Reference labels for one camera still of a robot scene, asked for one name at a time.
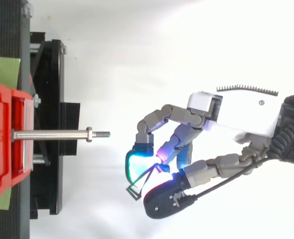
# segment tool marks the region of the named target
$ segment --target wire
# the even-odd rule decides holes
[[[213,187],[211,187],[211,188],[208,188],[207,190],[205,190],[205,191],[203,191],[203,192],[201,192],[201,193],[199,193],[199,194],[196,194],[196,195],[195,195],[195,198],[200,198],[200,197],[202,197],[202,196],[204,196],[204,195],[206,195],[206,194],[208,194],[208,193],[211,193],[212,191],[214,191],[214,190],[216,190],[216,189],[218,189],[218,188],[220,188],[220,187],[226,185],[227,183],[230,183],[231,181],[235,180],[236,178],[239,178],[240,176],[242,176],[243,174],[245,174],[245,173],[248,172],[249,170],[251,170],[251,169],[253,169],[253,168],[259,166],[260,164],[263,164],[263,163],[265,163],[265,162],[267,162],[267,161],[270,161],[270,160],[272,160],[272,159],[273,159],[273,158],[264,158],[264,159],[262,159],[262,160],[260,160],[260,161],[257,161],[257,162],[255,162],[255,163],[253,163],[253,164],[251,164],[251,165],[245,167],[243,170],[241,170],[240,172],[238,172],[238,173],[236,173],[235,175],[231,176],[230,178],[228,178],[228,179],[222,181],[221,183],[218,183],[217,185],[215,185],[215,186],[213,186]]]

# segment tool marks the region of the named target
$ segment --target black bracket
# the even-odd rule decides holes
[[[41,33],[31,32],[31,41],[40,39],[31,52],[31,76],[41,104],[35,108],[35,129],[78,129],[80,104],[64,102],[64,46],[60,40],[43,41]],[[76,155],[77,141],[37,141],[34,154],[42,154],[44,164],[34,164],[30,174],[30,218],[38,209],[51,215],[62,210],[63,156]]]

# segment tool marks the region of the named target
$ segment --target black metal frame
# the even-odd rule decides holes
[[[63,46],[60,40],[43,41],[38,52],[31,53],[33,84],[42,100],[35,109],[34,128],[78,129],[80,104],[64,103]],[[76,150],[76,140],[34,143],[34,154],[42,154],[45,164],[35,164],[31,172],[31,219],[37,219],[38,209],[49,209],[51,215],[62,210],[63,155],[76,155]]]
[[[17,88],[30,93],[29,19],[26,0],[0,0],[0,57],[20,58]],[[9,210],[0,210],[0,239],[29,238],[30,177],[12,187]]]

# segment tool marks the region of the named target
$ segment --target screw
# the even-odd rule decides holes
[[[35,94],[33,97],[34,100],[34,107],[37,108],[38,105],[42,102],[42,100],[38,97],[38,94]]]
[[[34,16],[34,7],[30,3],[26,3],[24,7],[22,8],[22,14],[26,18],[30,19]]]
[[[66,55],[66,53],[67,53],[67,48],[66,48],[66,46],[62,46],[62,47],[61,47],[61,52],[62,52],[63,55]]]

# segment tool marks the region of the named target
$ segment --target black coiled cable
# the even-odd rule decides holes
[[[294,95],[289,96],[284,101],[285,104],[294,106]],[[294,142],[294,120],[282,129],[273,139],[267,152],[269,158],[285,159],[285,152]]]

